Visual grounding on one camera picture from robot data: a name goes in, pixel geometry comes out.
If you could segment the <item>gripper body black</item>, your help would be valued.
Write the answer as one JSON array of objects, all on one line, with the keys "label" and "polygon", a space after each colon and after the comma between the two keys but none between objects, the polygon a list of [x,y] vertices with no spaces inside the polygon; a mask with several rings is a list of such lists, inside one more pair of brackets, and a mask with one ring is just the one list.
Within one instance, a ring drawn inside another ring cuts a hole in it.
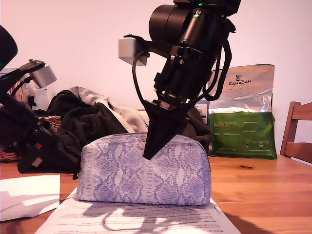
[{"label": "gripper body black", "polygon": [[213,56],[192,47],[149,47],[167,58],[161,73],[154,79],[156,101],[145,101],[146,109],[190,109],[200,90],[211,77]]}]

